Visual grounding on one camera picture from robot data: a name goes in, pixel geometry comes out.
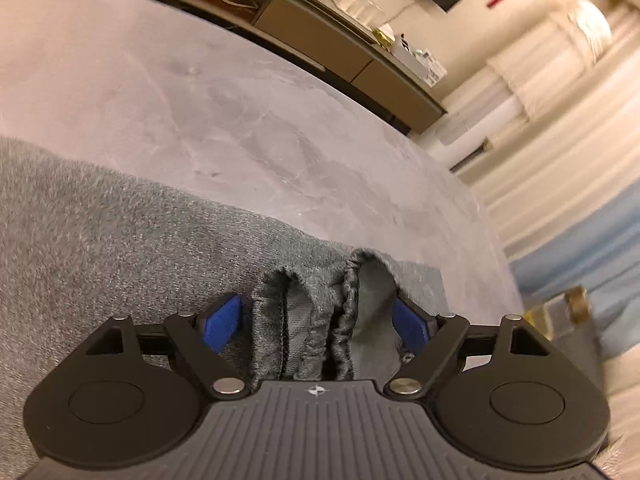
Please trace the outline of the grey knitted garment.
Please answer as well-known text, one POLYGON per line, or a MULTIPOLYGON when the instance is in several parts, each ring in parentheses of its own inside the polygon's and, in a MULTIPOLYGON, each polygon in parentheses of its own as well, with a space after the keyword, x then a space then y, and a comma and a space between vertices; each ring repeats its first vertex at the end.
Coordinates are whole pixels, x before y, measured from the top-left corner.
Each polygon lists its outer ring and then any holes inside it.
POLYGON ((390 305, 447 307, 437 270, 318 240, 155 182, 1 143, 1 474, 35 463, 32 388, 107 318, 158 323, 235 292, 222 354, 265 379, 386 382, 401 352, 390 305))

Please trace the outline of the cream and blue curtain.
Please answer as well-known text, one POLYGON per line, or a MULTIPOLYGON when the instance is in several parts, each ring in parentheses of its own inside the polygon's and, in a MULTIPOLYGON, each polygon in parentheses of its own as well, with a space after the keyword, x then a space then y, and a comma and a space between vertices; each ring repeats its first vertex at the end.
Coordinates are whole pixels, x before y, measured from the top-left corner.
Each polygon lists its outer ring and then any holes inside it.
POLYGON ((521 294, 582 285, 607 358, 639 342, 639 11, 541 118, 459 170, 484 203, 521 294))

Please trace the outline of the white standing air conditioner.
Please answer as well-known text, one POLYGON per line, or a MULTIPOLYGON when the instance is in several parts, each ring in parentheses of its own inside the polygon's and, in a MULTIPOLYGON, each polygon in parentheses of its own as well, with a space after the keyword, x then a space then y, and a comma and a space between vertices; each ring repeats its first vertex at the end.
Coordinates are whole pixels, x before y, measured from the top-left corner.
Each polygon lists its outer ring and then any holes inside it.
POLYGON ((550 13, 446 96, 446 114, 424 131, 420 145, 446 167, 456 166, 493 134, 537 119, 611 44, 608 20, 590 1, 550 13))

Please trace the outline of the light grey bed sheet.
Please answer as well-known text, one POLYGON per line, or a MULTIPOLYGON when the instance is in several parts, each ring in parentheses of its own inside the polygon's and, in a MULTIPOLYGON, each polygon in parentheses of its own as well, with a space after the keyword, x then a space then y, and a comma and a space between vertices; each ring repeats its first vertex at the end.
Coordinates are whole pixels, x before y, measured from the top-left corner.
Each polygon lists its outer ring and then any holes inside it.
POLYGON ((522 302, 456 177, 315 76, 154 0, 1 0, 1 132, 439 270, 478 324, 522 302))

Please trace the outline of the white box on cabinet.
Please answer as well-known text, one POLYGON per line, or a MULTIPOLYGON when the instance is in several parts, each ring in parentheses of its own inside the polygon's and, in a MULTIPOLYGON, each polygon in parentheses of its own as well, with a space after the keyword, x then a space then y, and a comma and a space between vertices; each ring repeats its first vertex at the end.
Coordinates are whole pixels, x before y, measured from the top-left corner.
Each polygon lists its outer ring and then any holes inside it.
POLYGON ((402 35, 395 37, 392 55, 413 75, 422 80, 428 88, 433 88, 435 84, 447 76, 446 68, 436 60, 429 50, 416 50, 402 35))

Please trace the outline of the long grey TV cabinet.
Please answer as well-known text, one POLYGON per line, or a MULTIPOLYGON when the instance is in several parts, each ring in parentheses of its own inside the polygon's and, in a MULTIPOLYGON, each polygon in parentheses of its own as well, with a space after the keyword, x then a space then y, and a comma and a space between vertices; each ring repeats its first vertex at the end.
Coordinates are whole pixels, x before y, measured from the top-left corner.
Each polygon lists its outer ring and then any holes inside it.
POLYGON ((162 1, 283 56, 403 134, 422 132, 446 113, 425 82, 331 0, 162 1))

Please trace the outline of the clear glass bottles on cabinet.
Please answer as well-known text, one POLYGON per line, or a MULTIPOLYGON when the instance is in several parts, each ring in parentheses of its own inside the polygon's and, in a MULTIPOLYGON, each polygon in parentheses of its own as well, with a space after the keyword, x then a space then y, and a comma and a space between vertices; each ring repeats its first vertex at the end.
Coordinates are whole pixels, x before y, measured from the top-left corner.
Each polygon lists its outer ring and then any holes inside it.
POLYGON ((384 12, 375 0, 334 0, 336 6, 363 27, 375 30, 384 23, 384 12))

